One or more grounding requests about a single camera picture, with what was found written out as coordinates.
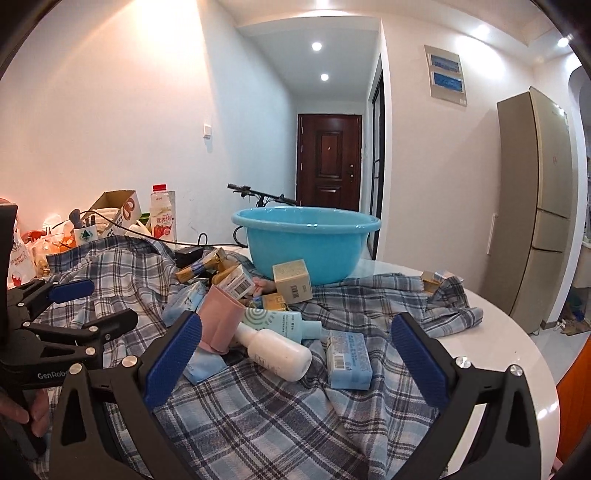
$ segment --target ceiling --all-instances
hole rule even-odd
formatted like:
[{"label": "ceiling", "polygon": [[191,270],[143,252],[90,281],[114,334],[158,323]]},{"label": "ceiling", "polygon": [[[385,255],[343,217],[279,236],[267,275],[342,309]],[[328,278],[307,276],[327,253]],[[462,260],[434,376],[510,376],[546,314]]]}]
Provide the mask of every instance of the ceiling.
[{"label": "ceiling", "polygon": [[404,15],[475,35],[483,22],[491,31],[480,40],[534,65],[571,52],[558,48],[561,34],[530,0],[218,0],[245,35],[261,25],[294,17]]},{"label": "ceiling", "polygon": [[[322,27],[308,23],[307,28],[274,31],[251,39],[296,98],[365,101],[378,32],[335,28],[332,19],[322,20]],[[311,48],[316,41],[322,43],[318,52]],[[329,75],[327,82],[320,80],[322,73]]]}]

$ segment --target white round table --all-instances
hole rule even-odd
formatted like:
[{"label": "white round table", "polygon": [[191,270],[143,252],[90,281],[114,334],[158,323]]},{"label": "white round table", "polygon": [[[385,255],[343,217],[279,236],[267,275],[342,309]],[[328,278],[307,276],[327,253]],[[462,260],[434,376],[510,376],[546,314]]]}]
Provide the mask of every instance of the white round table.
[{"label": "white round table", "polygon": [[[404,275],[421,275],[412,268],[371,260],[359,260],[351,277],[367,277],[380,273],[399,272]],[[560,433],[560,410],[558,394],[550,369],[530,337],[507,314],[492,303],[466,290],[471,307],[484,311],[482,323],[438,340],[452,357],[465,355],[474,366],[490,370],[505,371],[511,364],[520,365],[530,387],[538,418],[540,447],[542,454],[541,479],[546,480],[558,447]],[[484,412],[484,405],[474,409],[472,418],[449,463],[449,474],[462,465]]]}]

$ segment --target blue soap box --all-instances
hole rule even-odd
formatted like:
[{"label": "blue soap box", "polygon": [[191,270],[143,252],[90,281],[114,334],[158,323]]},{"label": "blue soap box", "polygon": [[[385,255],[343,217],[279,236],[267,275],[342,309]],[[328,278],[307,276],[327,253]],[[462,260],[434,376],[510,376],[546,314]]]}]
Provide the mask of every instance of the blue soap box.
[{"label": "blue soap box", "polygon": [[363,333],[331,330],[326,348],[330,388],[369,390],[373,370]]}]

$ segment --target black cable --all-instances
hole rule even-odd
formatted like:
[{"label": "black cable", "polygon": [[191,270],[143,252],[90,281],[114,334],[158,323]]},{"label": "black cable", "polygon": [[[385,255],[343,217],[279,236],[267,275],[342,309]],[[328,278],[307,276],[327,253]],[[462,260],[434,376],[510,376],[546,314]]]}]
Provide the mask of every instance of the black cable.
[{"label": "black cable", "polygon": [[[242,246],[242,244],[240,244],[238,241],[236,242],[236,244],[211,244],[211,245],[208,245],[207,244],[208,238],[207,238],[207,234],[205,232],[199,234],[199,237],[197,238],[197,245],[196,244],[185,244],[185,243],[182,243],[182,242],[173,242],[171,240],[162,240],[161,238],[156,238],[156,237],[154,237],[152,235],[146,235],[145,233],[135,232],[135,231],[133,231],[130,228],[127,228],[127,227],[124,227],[124,226],[121,226],[121,225],[117,225],[115,222],[113,222],[112,220],[108,219],[105,215],[103,215],[102,213],[99,213],[99,212],[97,212],[95,210],[86,210],[84,212],[81,212],[80,214],[83,215],[84,213],[93,213],[94,215],[98,215],[102,219],[106,220],[111,225],[115,225],[117,228],[121,228],[122,230],[125,230],[127,232],[131,232],[131,233],[133,233],[135,235],[140,235],[140,236],[143,236],[145,238],[149,238],[150,240],[157,240],[158,242],[162,242],[164,244],[182,245],[183,247],[216,247],[216,246],[220,246],[220,247],[241,247]],[[63,225],[67,221],[68,220],[64,220],[63,222],[60,222],[57,225],[54,225],[53,228],[52,228],[52,230],[54,228],[56,228],[56,227],[59,227],[60,225]],[[203,245],[201,243],[199,243],[201,241],[202,235],[205,236],[205,242],[206,242]]]},{"label": "black cable", "polygon": [[242,227],[241,227],[241,226],[239,226],[238,228],[236,228],[236,229],[234,230],[234,233],[232,234],[232,236],[234,237],[234,241],[236,242],[236,244],[237,244],[239,247],[242,247],[242,248],[248,248],[248,245],[245,245],[245,244],[243,244],[241,241],[239,241],[239,240],[238,240],[238,238],[236,238],[236,234],[238,233],[238,230],[240,230],[240,228],[242,228]]}]

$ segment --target glass door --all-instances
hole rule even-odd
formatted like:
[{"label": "glass door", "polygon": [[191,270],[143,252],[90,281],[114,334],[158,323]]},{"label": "glass door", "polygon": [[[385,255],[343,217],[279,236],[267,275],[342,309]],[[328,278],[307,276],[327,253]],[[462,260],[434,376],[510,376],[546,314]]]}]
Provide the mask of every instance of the glass door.
[{"label": "glass door", "polygon": [[[369,213],[382,218],[382,198],[384,197],[384,157],[386,150],[386,117],[384,115],[384,75],[379,78],[374,97],[373,125],[374,125],[374,154],[372,163],[371,204]],[[368,236],[368,249],[372,260],[378,253],[379,231]]]}]

